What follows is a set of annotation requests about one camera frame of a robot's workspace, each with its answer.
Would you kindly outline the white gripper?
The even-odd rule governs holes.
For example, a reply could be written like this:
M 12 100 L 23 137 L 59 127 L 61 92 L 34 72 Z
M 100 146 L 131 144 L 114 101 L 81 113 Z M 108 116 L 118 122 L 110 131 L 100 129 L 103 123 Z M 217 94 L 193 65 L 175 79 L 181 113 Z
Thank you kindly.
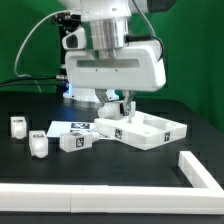
M 157 59 L 150 46 L 124 47 L 117 51 L 115 59 L 103 60 L 94 59 L 88 51 L 70 51 L 65 62 L 71 85 L 96 89 L 95 94 L 102 105 L 109 101 L 106 89 L 125 90 L 125 115 L 134 112 L 134 91 L 154 92 L 166 83 L 163 60 Z

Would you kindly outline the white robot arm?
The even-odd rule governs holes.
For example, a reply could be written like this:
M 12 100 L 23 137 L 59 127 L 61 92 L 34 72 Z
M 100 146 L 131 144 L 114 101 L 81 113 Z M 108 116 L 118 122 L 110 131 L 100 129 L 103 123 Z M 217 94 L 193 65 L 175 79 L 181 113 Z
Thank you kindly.
M 128 115 L 137 91 L 154 92 L 166 83 L 164 46 L 155 31 L 134 35 L 133 13 L 164 12 L 177 0 L 58 0 L 78 19 L 62 39 L 68 81 L 79 98 L 96 97 L 105 105 L 108 94 L 121 90 L 121 112 Z

